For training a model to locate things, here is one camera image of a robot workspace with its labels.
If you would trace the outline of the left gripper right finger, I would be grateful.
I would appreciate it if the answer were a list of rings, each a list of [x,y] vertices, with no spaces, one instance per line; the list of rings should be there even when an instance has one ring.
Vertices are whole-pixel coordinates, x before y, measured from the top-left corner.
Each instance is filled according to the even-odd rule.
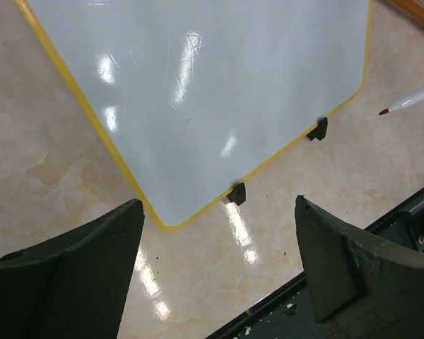
[[[328,338],[424,338],[424,254],[304,196],[295,224],[314,317]]]

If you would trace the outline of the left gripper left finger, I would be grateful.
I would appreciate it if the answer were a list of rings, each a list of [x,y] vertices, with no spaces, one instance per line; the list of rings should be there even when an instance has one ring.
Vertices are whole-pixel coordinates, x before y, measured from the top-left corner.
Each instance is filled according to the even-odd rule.
[[[0,338],[116,338],[144,224],[132,199],[0,258]]]

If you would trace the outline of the white marker purple cap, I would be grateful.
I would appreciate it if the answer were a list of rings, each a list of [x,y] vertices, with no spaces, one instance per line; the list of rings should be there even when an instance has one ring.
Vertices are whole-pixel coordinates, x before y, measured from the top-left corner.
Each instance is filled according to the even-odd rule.
[[[405,109],[423,100],[424,100],[424,88],[421,88],[420,90],[417,90],[414,93],[397,100],[394,104],[392,104],[388,108],[383,109],[379,113],[379,115],[382,116],[390,112],[394,112],[400,109]]]

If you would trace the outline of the yellow framed whiteboard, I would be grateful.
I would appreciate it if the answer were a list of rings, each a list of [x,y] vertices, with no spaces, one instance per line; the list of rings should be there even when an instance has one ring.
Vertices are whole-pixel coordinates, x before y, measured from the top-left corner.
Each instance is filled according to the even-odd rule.
[[[155,223],[184,227],[365,79],[371,1],[18,1]]]

